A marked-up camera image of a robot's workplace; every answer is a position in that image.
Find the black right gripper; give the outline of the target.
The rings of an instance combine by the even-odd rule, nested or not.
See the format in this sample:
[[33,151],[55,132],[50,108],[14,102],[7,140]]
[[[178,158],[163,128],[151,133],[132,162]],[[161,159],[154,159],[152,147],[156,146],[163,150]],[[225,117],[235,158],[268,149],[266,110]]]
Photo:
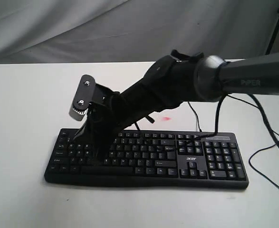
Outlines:
[[93,111],[75,133],[73,140],[92,145],[93,166],[102,165],[110,145],[123,129],[130,125],[130,107],[119,92],[110,93],[102,104],[94,103]]

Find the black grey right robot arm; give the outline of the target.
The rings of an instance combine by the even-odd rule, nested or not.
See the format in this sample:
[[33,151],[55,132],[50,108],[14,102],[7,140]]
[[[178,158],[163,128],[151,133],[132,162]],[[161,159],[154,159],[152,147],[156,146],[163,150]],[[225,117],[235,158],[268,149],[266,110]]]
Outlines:
[[279,53],[228,62],[173,50],[123,92],[83,75],[69,111],[73,119],[83,121],[74,140],[91,144],[102,160],[118,133],[151,113],[175,109],[183,102],[221,105],[233,93],[247,94],[254,101],[257,95],[279,95]]

